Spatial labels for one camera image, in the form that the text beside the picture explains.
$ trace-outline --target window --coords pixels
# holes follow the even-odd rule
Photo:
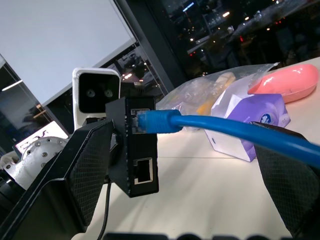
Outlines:
[[[10,152],[13,150],[11,148],[13,145],[43,128],[52,119],[25,86],[23,80],[18,78],[4,60],[1,60],[0,147],[2,152],[4,150]]]
[[[121,97],[153,96],[159,102],[168,93],[137,43],[108,61],[102,68],[113,69],[120,75]]]
[[[221,70],[320,56],[319,0],[147,1],[193,79]]]

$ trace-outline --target white security camera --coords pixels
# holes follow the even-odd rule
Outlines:
[[[106,117],[105,104],[120,98],[119,74],[107,68],[75,68],[72,73],[74,130],[88,118]]]

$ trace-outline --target camera lens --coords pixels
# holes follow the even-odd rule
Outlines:
[[[89,89],[88,91],[86,91],[86,95],[89,97],[89,98],[93,98],[96,93],[95,91],[93,91],[92,89]]]
[[[111,98],[114,94],[112,93],[112,91],[110,89],[107,89],[107,90],[104,91],[104,95],[107,98]]]

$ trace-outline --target ethernet port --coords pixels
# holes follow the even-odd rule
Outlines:
[[[134,185],[150,183],[153,181],[152,158],[137,159],[133,163]]]
[[[132,119],[132,134],[145,134],[146,131],[142,130],[139,127],[138,122],[138,114],[144,113],[145,111],[148,111],[150,109],[131,109],[131,119]]]

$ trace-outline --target blue ethernet cable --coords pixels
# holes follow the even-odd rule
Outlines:
[[[138,114],[138,126],[147,134],[176,133],[183,127],[212,130],[250,141],[320,169],[320,146],[252,124],[213,116],[182,116],[178,110],[150,110]]]

